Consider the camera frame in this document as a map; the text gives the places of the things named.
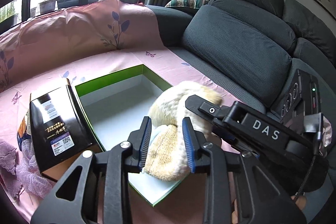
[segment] screw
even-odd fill
[[[92,155],[93,155],[93,153],[92,153],[91,150],[85,150],[85,151],[82,153],[82,156],[83,156],[84,158],[90,158]]]
[[[129,148],[131,146],[131,143],[128,141],[124,141],[120,144],[121,148]]]
[[[205,142],[205,143],[203,143],[203,147],[204,147],[204,148],[210,149],[212,146],[213,146],[212,143],[209,143],[209,142]]]
[[[244,158],[249,158],[250,156],[252,156],[252,153],[249,152],[249,151],[243,151],[243,152],[241,152],[241,155],[242,155]]]

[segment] purple cloth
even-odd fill
[[[31,139],[22,142],[22,153],[21,163],[16,167],[16,175],[19,181],[28,194],[45,198],[55,183],[41,176]]]
[[[16,148],[0,139],[0,177],[6,190],[12,198],[16,199],[22,188],[22,184],[16,178]]]

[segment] black product box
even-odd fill
[[[84,150],[102,151],[70,81],[31,93],[31,138],[40,173],[57,181]]]

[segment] towel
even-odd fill
[[[198,95],[209,102],[220,105],[221,96],[198,83],[184,81],[163,92],[149,110],[154,128],[143,171],[164,181],[176,181],[189,172],[184,146],[182,120],[190,117],[196,131],[211,137],[212,125],[185,107],[186,99]]]
[[[16,148],[0,139],[0,177],[13,199],[19,197],[22,184],[16,178]]]

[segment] butterfly print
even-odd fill
[[[156,54],[152,54],[152,53],[147,52],[147,51],[146,51],[146,55],[147,55],[147,56],[150,56],[150,57],[154,57],[154,56],[156,56]]]
[[[21,96],[22,96],[22,95],[18,96],[18,92],[16,92],[15,96],[14,96],[13,99],[12,99],[13,105],[16,104],[16,102],[19,100],[19,98],[20,98]]]

